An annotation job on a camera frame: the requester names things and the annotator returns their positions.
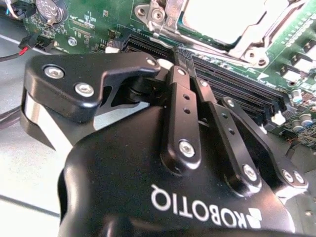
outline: connector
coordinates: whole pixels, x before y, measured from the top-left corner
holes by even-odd
[[[44,52],[49,52],[54,47],[54,43],[55,41],[53,41],[52,39],[38,36],[35,48],[38,48],[39,50],[42,50]]]
[[[275,114],[273,117],[271,117],[271,121],[275,123],[276,125],[281,126],[286,122],[285,117],[282,115],[281,111],[279,110],[277,114]]]
[[[32,33],[32,34],[28,34],[26,37],[24,37],[20,44],[19,44],[19,48],[23,49],[23,48],[34,48],[37,44],[37,40],[38,40],[39,34],[38,33]]]
[[[13,3],[11,6],[19,20],[29,18],[36,14],[36,6],[32,3],[17,1]]]

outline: capacitor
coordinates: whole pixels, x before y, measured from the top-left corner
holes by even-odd
[[[303,127],[307,127],[313,124],[312,115],[311,114],[303,114],[300,116],[301,125]]]
[[[292,97],[293,103],[295,104],[298,104],[303,101],[302,92],[299,89],[293,90],[291,92],[291,97]]]
[[[301,125],[301,121],[300,120],[293,120],[292,121],[292,130],[294,132],[299,132],[301,131],[302,129],[304,129],[304,127]]]

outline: robotiq logo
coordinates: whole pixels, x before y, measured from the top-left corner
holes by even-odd
[[[211,221],[217,226],[226,226],[228,228],[261,228],[262,216],[261,211],[257,208],[248,208],[249,214],[245,215],[227,208],[220,209],[217,205],[206,205],[200,200],[194,200],[190,204],[186,196],[182,196],[182,202],[178,202],[177,194],[172,193],[172,195],[169,195],[168,192],[158,188],[155,184],[152,184],[152,188],[154,189],[151,195],[152,204],[159,211],[168,211],[172,208],[172,212],[175,215],[191,219],[196,218],[202,222]]]

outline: white surface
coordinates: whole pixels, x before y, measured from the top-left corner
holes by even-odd
[[[257,24],[265,10],[265,0],[191,0],[183,24],[229,44],[242,36],[248,26]]]

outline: cable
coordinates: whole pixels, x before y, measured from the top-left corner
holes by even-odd
[[[15,107],[15,108],[12,109],[12,110],[9,110],[9,111],[7,111],[7,112],[5,112],[5,113],[3,113],[3,114],[0,114],[0,120],[5,119],[6,117],[8,117],[8,116],[10,116],[10,115],[12,115],[12,114],[14,114],[14,113],[16,113],[16,112],[19,111],[19,110],[20,110],[20,106],[17,106],[17,107]]]
[[[5,4],[7,9],[9,10],[9,12],[11,13],[11,15],[15,18],[15,19],[19,19],[19,17],[15,14],[12,6],[11,6],[11,0],[5,0]]]
[[[14,112],[10,116],[0,121],[0,130],[4,130],[14,124],[16,124],[20,119],[20,110]]]
[[[0,62],[5,62],[5,61],[11,60],[11,59],[18,58],[18,57],[22,56],[27,50],[28,50],[28,48],[27,48],[27,47],[24,47],[24,48],[23,48],[20,52],[18,52],[18,53],[15,53],[15,54],[12,54],[12,55],[9,55],[9,56],[5,56],[5,57],[1,57],[1,58],[0,58]]]

